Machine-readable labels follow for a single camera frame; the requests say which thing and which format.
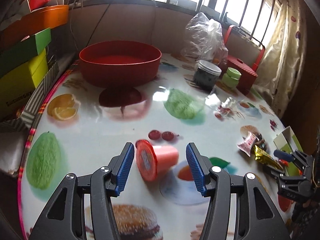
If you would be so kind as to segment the beige patterned curtain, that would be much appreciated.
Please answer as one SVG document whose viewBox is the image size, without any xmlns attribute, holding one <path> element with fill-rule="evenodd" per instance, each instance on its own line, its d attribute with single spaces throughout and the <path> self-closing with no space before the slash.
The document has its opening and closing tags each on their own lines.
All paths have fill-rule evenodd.
<svg viewBox="0 0 320 240">
<path fill-rule="evenodd" d="M 303 0 L 285 0 L 258 67 L 255 84 L 272 111 L 282 118 L 302 78 L 307 44 Z"/>
</svg>

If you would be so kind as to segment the clear plastic bag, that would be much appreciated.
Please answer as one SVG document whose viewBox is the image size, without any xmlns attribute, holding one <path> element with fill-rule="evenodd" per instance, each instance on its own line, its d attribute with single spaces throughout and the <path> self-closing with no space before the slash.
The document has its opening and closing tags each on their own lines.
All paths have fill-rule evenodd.
<svg viewBox="0 0 320 240">
<path fill-rule="evenodd" d="M 217 65 L 226 63 L 228 49 L 220 22 L 209 19 L 202 12 L 197 13 L 185 27 L 181 54 L 197 61 L 206 60 Z"/>
</svg>

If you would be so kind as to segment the yellow box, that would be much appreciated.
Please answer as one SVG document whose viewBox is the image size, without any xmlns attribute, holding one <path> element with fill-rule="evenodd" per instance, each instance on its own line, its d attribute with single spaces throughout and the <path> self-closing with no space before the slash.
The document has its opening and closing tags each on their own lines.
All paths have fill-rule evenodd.
<svg viewBox="0 0 320 240">
<path fill-rule="evenodd" d="M 46 50 L 1 77 L 1 120 L 16 116 L 48 72 Z"/>
</svg>

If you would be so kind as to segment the orange box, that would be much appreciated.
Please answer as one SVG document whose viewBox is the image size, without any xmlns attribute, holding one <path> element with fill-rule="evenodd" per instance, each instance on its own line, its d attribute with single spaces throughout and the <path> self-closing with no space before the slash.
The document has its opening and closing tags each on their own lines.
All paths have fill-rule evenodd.
<svg viewBox="0 0 320 240">
<path fill-rule="evenodd" d="M 15 21 L 1 31 L 1 50 L 5 50 L 26 36 L 44 29 L 56 28 L 68 22 L 68 5 L 55 5 L 36 10 Z"/>
</svg>

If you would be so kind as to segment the dark jar white lid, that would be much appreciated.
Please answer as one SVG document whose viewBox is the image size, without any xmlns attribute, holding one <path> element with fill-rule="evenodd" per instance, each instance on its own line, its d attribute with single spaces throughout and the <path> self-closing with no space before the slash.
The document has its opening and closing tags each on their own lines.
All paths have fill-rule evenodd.
<svg viewBox="0 0 320 240">
<path fill-rule="evenodd" d="M 211 92 L 221 73 L 222 70 L 215 64 L 205 60 L 199 60 L 196 62 L 196 71 L 193 75 L 193 81 L 200 88 Z"/>
</svg>

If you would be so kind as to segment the green white cardboard box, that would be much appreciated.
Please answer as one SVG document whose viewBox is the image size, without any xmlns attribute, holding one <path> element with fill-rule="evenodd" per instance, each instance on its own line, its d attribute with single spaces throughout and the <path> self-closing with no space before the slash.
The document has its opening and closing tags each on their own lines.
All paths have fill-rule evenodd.
<svg viewBox="0 0 320 240">
<path fill-rule="evenodd" d="M 295 133 L 290 126 L 280 132 L 274 138 L 273 142 L 278 150 L 284 151 L 286 153 L 292 153 L 295 150 L 303 151 Z M 301 175 L 300 170 L 293 163 L 288 163 L 286 170 L 289 176 Z"/>
</svg>

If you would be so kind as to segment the red round bowl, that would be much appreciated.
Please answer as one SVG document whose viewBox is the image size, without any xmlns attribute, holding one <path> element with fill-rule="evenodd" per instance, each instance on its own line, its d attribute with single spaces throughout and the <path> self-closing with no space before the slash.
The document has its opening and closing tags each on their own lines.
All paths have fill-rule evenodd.
<svg viewBox="0 0 320 240">
<path fill-rule="evenodd" d="M 79 53 L 83 78 L 96 87 L 136 87 L 157 75 L 161 51 L 136 41 L 104 41 Z"/>
</svg>

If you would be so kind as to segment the pink white wafer packet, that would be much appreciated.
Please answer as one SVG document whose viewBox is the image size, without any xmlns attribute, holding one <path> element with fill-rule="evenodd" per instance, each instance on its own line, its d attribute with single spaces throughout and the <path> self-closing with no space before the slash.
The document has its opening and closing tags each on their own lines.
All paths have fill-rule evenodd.
<svg viewBox="0 0 320 240">
<path fill-rule="evenodd" d="M 245 140 L 239 144 L 237 144 L 237 147 L 239 150 L 244 152 L 247 156 L 251 156 L 251 150 L 254 146 L 254 144 L 257 142 L 257 137 L 254 133 L 248 132 L 247 137 Z"/>
</svg>

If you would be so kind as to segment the striped box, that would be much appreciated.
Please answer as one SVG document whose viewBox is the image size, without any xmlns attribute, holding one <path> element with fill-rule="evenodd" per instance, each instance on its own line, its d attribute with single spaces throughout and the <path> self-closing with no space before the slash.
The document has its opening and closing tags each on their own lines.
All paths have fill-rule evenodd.
<svg viewBox="0 0 320 240">
<path fill-rule="evenodd" d="M 35 89 L 19 118 L 1 122 L 1 133 L 21 132 L 30 129 L 42 102 L 54 84 L 59 73 L 59 64 L 56 60 L 39 86 Z"/>
</svg>

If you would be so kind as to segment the green cream jar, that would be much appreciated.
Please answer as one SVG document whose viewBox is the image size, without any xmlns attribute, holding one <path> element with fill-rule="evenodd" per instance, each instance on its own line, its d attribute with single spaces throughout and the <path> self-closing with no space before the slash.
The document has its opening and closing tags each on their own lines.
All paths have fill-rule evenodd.
<svg viewBox="0 0 320 240">
<path fill-rule="evenodd" d="M 222 83 L 228 88 L 236 88 L 240 81 L 241 73 L 235 69 L 228 67 L 224 75 L 222 76 Z"/>
</svg>

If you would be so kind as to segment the plain gold snack bar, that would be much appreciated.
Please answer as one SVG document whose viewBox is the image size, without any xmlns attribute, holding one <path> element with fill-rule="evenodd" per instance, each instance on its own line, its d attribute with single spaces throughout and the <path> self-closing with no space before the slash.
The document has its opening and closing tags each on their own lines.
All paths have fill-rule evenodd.
<svg viewBox="0 0 320 240">
<path fill-rule="evenodd" d="M 269 165 L 275 169 L 283 171 L 283 167 L 281 166 L 279 161 L 272 158 L 267 152 L 259 148 L 257 145 L 254 146 L 254 155 L 255 155 L 255 161 L 263 165 Z"/>
</svg>

